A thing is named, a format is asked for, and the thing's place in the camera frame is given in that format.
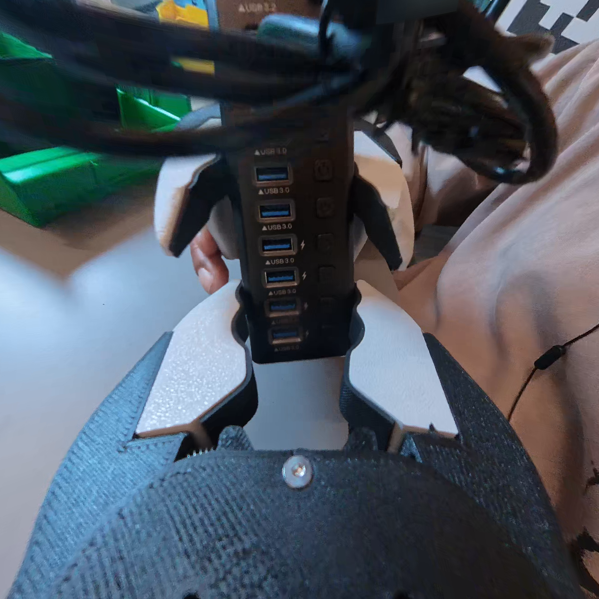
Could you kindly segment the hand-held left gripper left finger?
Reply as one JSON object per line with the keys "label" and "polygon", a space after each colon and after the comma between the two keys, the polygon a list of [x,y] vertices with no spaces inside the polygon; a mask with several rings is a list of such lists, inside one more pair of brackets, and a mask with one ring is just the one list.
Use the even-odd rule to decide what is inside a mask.
{"label": "hand-held left gripper left finger", "polygon": [[217,446],[229,426],[244,427],[258,408],[258,389],[241,281],[231,280],[173,329],[135,436],[185,434],[196,448]]}

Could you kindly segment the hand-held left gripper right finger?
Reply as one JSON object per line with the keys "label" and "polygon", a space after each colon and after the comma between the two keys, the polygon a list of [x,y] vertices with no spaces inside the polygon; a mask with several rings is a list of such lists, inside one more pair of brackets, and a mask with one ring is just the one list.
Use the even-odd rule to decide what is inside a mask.
{"label": "hand-held left gripper right finger", "polygon": [[356,282],[340,410],[349,431],[368,430],[395,453],[409,433],[459,431],[421,328],[370,283]]}

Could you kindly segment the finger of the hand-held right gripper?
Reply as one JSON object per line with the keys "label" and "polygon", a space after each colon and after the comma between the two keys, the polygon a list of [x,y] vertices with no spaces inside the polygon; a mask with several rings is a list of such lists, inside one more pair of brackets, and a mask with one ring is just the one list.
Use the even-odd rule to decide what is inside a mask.
{"label": "finger of the hand-held right gripper", "polygon": [[415,223],[398,153],[392,142],[383,145],[354,132],[354,174],[350,185],[353,258],[367,241],[385,259],[390,271],[403,271],[411,262]]}
{"label": "finger of the hand-held right gripper", "polygon": [[215,154],[164,161],[154,195],[154,231],[166,254],[179,257],[220,199],[229,197],[231,173]]}

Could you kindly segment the black multi-port usb hub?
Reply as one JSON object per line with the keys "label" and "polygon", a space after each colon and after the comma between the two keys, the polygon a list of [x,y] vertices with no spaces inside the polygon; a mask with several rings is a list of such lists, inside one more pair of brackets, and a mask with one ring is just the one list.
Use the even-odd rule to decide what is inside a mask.
{"label": "black multi-port usb hub", "polygon": [[256,363],[342,356],[353,304],[348,196],[354,176],[353,124],[341,100],[343,80],[324,75],[260,109],[269,136],[226,155],[243,288]]}

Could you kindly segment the dark rounded plug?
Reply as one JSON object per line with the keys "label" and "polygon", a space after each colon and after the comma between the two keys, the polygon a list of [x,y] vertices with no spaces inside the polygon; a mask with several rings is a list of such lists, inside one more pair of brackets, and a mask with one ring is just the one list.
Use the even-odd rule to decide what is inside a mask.
{"label": "dark rounded plug", "polygon": [[[257,39],[290,44],[308,54],[321,55],[319,46],[319,20],[290,14],[270,14],[259,24]],[[329,22],[327,26],[325,56],[332,59],[356,59],[371,45],[372,36],[349,29],[341,23]]]}

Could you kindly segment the person's right hand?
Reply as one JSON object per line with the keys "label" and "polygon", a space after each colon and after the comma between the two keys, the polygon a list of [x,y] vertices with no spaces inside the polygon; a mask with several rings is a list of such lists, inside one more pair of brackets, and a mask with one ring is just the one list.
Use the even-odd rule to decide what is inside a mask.
{"label": "person's right hand", "polygon": [[222,251],[208,227],[203,227],[190,243],[193,269],[202,288],[212,295],[229,281]]}

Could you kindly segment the green plastic bin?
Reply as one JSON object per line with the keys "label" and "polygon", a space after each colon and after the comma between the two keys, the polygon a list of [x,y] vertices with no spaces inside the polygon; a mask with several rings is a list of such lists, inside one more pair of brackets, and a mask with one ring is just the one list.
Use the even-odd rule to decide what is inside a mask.
{"label": "green plastic bin", "polygon": [[191,111],[191,99],[139,87],[116,87],[124,129],[166,132]]}
{"label": "green plastic bin", "polygon": [[1,210],[35,227],[158,173],[161,160],[53,147],[1,158]]}
{"label": "green plastic bin", "polygon": [[1,60],[10,59],[51,59],[51,55],[40,51],[30,44],[1,32]]}

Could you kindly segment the person in white hoodie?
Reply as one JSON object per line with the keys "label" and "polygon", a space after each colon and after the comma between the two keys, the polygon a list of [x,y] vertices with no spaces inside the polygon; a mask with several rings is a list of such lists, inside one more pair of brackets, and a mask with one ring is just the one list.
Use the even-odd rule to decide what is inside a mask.
{"label": "person in white hoodie", "polygon": [[535,463],[580,585],[598,598],[598,330],[536,372],[552,346],[598,325],[598,41],[542,61],[558,128],[543,179],[495,185],[452,156],[391,138],[415,227],[458,226],[437,257],[395,276],[400,305],[511,421]]}

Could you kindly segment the yellow box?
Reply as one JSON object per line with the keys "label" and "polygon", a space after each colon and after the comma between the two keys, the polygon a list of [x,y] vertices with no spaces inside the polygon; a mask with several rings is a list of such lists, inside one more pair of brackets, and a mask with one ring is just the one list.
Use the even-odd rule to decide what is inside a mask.
{"label": "yellow box", "polygon": [[[200,1],[160,1],[154,9],[154,15],[162,23],[209,29],[208,13]],[[175,57],[174,63],[185,71],[214,75],[212,61]]]}

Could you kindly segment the black-and-white marker board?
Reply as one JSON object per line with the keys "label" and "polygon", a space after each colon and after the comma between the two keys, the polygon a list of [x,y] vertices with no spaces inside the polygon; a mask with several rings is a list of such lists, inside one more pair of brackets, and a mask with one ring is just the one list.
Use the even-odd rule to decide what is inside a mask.
{"label": "black-and-white marker board", "polygon": [[497,20],[506,34],[551,34],[557,54],[598,40],[598,1],[510,1]]}

